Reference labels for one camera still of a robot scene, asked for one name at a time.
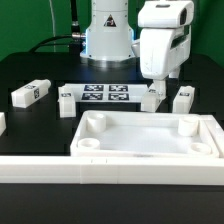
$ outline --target black tabletop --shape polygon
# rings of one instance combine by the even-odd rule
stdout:
[[[138,63],[122,69],[80,64],[68,53],[16,53],[0,62],[0,112],[7,130],[0,155],[64,155],[83,111],[139,111],[139,104],[77,103],[77,117],[60,119],[57,88],[65,83],[150,84]],[[49,94],[26,109],[14,108],[11,92],[49,79]],[[180,86],[196,88],[191,113],[212,114],[224,128],[224,70],[209,57],[192,55],[179,81],[168,80],[158,113],[170,112]],[[0,184],[0,224],[222,223],[224,187],[166,185]]]
[[[85,110],[140,111],[139,104],[77,103],[76,118],[60,119],[58,87],[65,83],[150,84],[138,63],[120,69],[102,69],[80,63],[68,53],[16,53],[0,63],[0,111],[7,130],[0,138],[1,155],[69,155],[69,147]],[[49,79],[49,94],[26,109],[14,108],[11,92],[35,80]],[[212,114],[224,127],[222,103],[224,70],[210,58],[193,55],[182,66],[179,81],[167,81],[167,98],[158,112],[171,112],[180,86],[196,88],[191,113]]]

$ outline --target white plastic tray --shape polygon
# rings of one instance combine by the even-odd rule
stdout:
[[[102,116],[106,121],[103,130],[89,129],[89,118]],[[104,157],[209,157],[218,158],[219,150],[203,120],[199,115],[187,115],[198,119],[198,127],[194,136],[182,136],[178,133],[179,120],[186,115],[135,113],[112,111],[87,111],[83,114],[79,127],[71,144],[72,156],[104,156]],[[78,144],[87,139],[89,145]],[[99,141],[96,149],[91,140]],[[203,149],[192,146],[202,145],[211,149],[204,153]]]

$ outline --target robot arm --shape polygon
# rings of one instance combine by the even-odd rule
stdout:
[[[177,77],[189,57],[193,13],[192,1],[146,1],[138,15],[143,30],[132,48],[143,77],[153,79],[158,102],[166,98],[165,78]]]

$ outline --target white block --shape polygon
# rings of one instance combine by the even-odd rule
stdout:
[[[191,86],[181,86],[174,101],[173,101],[173,113],[188,114],[193,100],[194,100],[195,88]]]
[[[12,105],[14,107],[27,108],[46,94],[51,82],[45,80],[34,80],[29,84],[11,93]]]
[[[0,136],[2,135],[5,129],[6,129],[5,114],[0,113]]]
[[[157,98],[154,84],[152,84],[148,91],[142,96],[141,111],[156,112],[161,101]]]
[[[75,117],[76,116],[76,106],[75,106],[75,96],[71,88],[59,87],[59,110],[60,117]]]

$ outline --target white platform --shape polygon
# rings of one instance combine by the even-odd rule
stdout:
[[[147,91],[147,85],[128,85],[128,84],[65,84],[64,87],[68,87],[73,90],[76,102],[110,102],[110,103],[140,103],[141,98]],[[92,97],[88,100],[83,99],[83,94],[100,94],[100,100]]]

